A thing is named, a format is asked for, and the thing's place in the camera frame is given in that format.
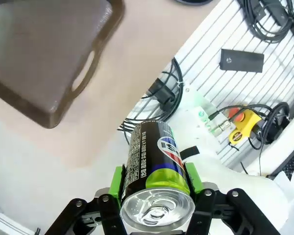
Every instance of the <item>brown tray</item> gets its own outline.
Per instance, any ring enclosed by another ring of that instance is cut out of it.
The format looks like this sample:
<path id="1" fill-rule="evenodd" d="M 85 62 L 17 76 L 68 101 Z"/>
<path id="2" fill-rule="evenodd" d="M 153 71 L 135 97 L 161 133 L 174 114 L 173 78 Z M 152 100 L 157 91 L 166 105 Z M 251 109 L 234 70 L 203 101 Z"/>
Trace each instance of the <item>brown tray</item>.
<path id="1" fill-rule="evenodd" d="M 57 126 L 92 78 L 123 14 L 123 0 L 0 4 L 0 98 L 45 128 Z M 91 65 L 73 90 L 91 51 Z"/>

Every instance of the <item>soda can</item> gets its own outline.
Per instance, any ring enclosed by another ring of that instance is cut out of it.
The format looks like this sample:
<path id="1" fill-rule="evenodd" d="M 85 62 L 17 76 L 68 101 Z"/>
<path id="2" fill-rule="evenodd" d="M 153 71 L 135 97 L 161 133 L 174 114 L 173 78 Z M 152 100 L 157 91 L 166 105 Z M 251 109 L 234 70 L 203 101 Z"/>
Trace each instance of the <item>soda can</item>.
<path id="1" fill-rule="evenodd" d="M 131 136 L 122 192 L 121 217 L 144 232 L 162 232 L 183 225 L 195 204 L 172 129 L 145 121 Z"/>

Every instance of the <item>can logo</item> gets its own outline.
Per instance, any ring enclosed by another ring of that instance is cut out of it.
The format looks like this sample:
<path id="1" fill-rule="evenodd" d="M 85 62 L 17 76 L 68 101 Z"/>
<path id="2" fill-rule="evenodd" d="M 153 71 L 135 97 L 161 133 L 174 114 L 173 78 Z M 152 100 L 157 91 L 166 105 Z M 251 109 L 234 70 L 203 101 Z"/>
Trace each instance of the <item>can logo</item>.
<path id="1" fill-rule="evenodd" d="M 176 162 L 182 169 L 184 169 L 180 153 L 177 150 L 174 139 L 170 137 L 162 137 L 158 140 L 158 148 L 174 162 Z"/>

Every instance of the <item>black and green can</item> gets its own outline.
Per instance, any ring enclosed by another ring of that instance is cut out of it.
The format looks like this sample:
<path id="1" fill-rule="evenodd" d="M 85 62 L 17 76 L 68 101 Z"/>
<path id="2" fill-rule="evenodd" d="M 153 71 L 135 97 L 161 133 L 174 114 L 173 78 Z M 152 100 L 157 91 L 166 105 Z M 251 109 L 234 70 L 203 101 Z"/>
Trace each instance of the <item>black and green can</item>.
<path id="1" fill-rule="evenodd" d="M 164 122 L 139 124 L 131 136 L 121 217 L 145 232 L 176 229 L 195 209 L 172 129 Z"/>

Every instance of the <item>beige tabletop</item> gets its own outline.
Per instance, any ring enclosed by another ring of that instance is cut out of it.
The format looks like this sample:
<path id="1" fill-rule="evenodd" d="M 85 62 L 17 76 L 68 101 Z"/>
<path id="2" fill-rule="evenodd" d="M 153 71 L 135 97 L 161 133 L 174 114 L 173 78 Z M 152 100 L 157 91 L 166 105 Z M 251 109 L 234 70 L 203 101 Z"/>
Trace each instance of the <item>beige tabletop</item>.
<path id="1" fill-rule="evenodd" d="M 174 0 L 125 0 L 125 17 L 97 72 L 61 123 L 45 129 L 0 99 L 0 125 L 68 165 L 89 164 L 218 2 L 197 7 Z"/>

